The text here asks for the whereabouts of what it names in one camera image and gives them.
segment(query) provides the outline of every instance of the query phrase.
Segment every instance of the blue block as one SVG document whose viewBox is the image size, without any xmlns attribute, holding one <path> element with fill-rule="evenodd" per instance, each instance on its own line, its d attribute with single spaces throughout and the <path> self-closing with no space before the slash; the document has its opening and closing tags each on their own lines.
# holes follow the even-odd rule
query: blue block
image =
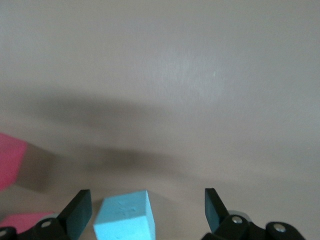
<svg viewBox="0 0 320 240">
<path fill-rule="evenodd" d="M 98 240 L 155 240 L 147 190 L 105 198 L 93 228 Z"/>
</svg>

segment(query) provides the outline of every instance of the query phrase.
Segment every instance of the foam block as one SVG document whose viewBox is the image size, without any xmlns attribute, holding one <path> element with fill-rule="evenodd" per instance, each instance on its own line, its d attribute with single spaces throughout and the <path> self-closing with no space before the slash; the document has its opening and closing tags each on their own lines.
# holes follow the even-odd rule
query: foam block
<svg viewBox="0 0 320 240">
<path fill-rule="evenodd" d="M 155 240 L 156 226 L 148 192 L 105 198 L 93 228 L 98 240 Z"/>
<path fill-rule="evenodd" d="M 52 213 L 53 212 L 37 212 L 8 215 L 0 222 L 0 227 L 14 227 L 16 232 L 20 234 L 29 230 L 43 217 L 51 215 Z"/>
<path fill-rule="evenodd" d="M 16 181 L 26 149 L 25 141 L 0 133 L 0 191 Z"/>
</svg>

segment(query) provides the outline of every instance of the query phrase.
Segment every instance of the red block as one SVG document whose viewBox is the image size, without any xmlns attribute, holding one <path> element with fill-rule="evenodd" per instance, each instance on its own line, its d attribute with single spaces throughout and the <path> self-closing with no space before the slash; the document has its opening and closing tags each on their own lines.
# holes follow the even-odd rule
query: red block
<svg viewBox="0 0 320 240">
<path fill-rule="evenodd" d="M 0 191 L 16 181 L 26 149 L 25 141 L 0 133 Z"/>
</svg>

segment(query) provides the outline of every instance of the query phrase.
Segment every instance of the pink block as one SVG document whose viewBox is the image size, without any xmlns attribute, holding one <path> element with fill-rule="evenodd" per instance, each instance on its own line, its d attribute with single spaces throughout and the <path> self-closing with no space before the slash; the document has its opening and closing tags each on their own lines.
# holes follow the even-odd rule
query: pink block
<svg viewBox="0 0 320 240">
<path fill-rule="evenodd" d="M 26 149 L 25 141 L 0 133 L 0 191 L 16 181 Z"/>
<path fill-rule="evenodd" d="M 20 234 L 32 228 L 41 218 L 51 215 L 52 213 L 53 212 L 37 212 L 8 215 L 0 222 L 0 227 L 14 227 L 16 232 Z"/>
</svg>

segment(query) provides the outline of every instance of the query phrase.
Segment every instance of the table surface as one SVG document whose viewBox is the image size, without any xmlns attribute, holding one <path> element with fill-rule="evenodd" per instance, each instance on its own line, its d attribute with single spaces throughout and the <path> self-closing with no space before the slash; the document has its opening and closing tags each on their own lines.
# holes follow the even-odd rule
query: table surface
<svg viewBox="0 0 320 240">
<path fill-rule="evenodd" d="M 198 240 L 216 188 L 319 237 L 319 1 L 0 6 L 0 132 L 30 143 L 0 217 L 147 189 L 157 239 Z"/>
</svg>

